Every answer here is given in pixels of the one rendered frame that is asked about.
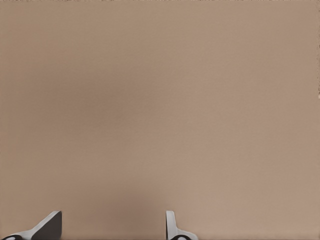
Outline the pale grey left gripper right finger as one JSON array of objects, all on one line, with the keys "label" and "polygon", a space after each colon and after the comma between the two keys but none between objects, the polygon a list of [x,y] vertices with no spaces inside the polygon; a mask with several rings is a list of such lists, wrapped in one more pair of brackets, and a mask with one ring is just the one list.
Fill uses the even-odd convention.
[{"label": "pale grey left gripper right finger", "polygon": [[198,237],[192,233],[177,227],[175,213],[167,210],[165,213],[166,220],[166,240],[198,240]]}]

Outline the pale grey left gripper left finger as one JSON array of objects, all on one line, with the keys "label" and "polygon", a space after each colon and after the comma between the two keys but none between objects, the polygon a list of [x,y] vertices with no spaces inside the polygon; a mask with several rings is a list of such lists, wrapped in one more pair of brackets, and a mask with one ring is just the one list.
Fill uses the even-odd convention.
[{"label": "pale grey left gripper left finger", "polygon": [[1,240],[61,240],[62,211],[55,210],[31,229],[13,233]]}]

